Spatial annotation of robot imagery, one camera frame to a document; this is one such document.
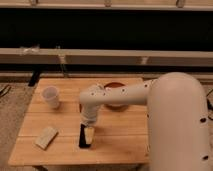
white cup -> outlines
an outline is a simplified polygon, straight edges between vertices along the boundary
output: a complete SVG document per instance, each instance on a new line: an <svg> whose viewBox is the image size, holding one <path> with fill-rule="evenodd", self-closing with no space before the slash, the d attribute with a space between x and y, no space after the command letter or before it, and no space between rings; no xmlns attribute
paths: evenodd
<svg viewBox="0 0 213 171"><path fill-rule="evenodd" d="M46 87L42 93L41 93L42 98L44 101L53 109L56 109L59 107L60 102L59 102L59 91L56 87L54 86L49 86Z"/></svg>

